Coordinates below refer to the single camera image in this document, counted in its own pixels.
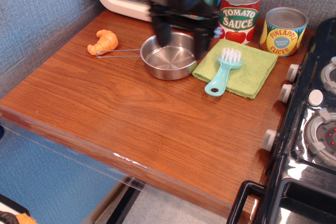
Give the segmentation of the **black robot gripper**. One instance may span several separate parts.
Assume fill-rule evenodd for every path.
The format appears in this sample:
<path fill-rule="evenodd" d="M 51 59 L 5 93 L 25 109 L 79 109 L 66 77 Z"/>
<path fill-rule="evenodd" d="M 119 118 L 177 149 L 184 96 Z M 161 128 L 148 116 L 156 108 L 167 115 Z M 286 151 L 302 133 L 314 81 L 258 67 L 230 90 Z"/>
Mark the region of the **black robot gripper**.
<path fill-rule="evenodd" d="M 148 0 L 149 15 L 161 47 L 171 41 L 172 27 L 193 32 L 194 56 L 199 60 L 215 36 L 219 20 L 218 0 Z"/>

